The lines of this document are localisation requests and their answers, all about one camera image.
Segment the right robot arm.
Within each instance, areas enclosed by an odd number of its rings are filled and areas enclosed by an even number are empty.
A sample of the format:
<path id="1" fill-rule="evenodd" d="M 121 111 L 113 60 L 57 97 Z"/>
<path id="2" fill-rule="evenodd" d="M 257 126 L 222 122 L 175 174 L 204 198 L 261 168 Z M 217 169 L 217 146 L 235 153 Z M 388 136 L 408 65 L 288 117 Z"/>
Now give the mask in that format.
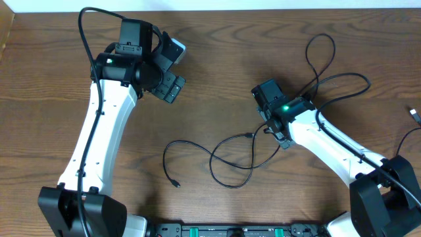
<path id="1" fill-rule="evenodd" d="M 420 226 L 420 186 L 410 162 L 356 143 L 307 97 L 289 99 L 274 80 L 251 90 L 257 111 L 283 149 L 311 151 L 349 188 L 351 209 L 324 225 L 325 236 L 404 236 Z"/>

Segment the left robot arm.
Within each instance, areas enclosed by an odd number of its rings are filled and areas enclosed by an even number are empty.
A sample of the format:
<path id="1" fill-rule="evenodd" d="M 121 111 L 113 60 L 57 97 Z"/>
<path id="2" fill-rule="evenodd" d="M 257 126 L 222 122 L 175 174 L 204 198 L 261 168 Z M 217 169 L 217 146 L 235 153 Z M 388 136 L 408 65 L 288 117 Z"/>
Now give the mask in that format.
<path id="1" fill-rule="evenodd" d="M 89 107 L 76 148 L 38 205 L 56 236 L 150 236 L 147 219 L 112 198 L 116 155 L 128 117 L 145 92 L 173 103 L 185 84 L 170 71 L 185 46 L 149 22 L 124 18 L 119 41 L 93 62 Z"/>

